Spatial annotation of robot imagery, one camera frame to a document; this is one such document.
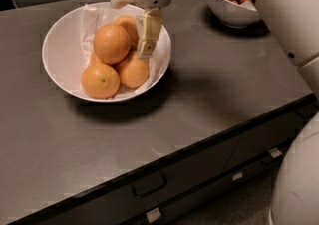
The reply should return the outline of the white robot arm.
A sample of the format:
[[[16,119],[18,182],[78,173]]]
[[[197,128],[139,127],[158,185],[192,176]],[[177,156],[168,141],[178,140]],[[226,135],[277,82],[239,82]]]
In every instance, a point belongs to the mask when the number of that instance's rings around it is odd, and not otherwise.
[[[296,170],[297,141],[311,131],[318,105],[265,25],[230,29],[209,10],[211,0],[177,0],[199,10],[202,33],[174,36],[175,64],[139,98],[143,108],[173,100],[156,130],[166,142],[189,138],[181,122],[208,123],[210,134],[145,167],[145,211],[122,225],[171,225],[201,203],[259,172],[280,168],[283,183]]]

